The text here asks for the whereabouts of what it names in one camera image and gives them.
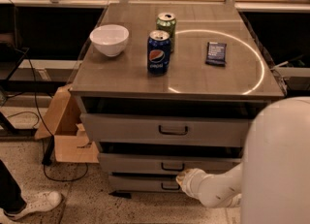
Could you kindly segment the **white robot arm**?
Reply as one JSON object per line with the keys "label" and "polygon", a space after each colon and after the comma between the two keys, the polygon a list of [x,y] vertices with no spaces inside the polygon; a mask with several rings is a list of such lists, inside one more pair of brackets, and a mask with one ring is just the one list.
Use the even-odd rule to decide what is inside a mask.
{"label": "white robot arm", "polygon": [[207,208],[240,207],[240,224],[310,224],[310,98],[263,109],[239,165],[219,175],[187,169],[176,181]]}

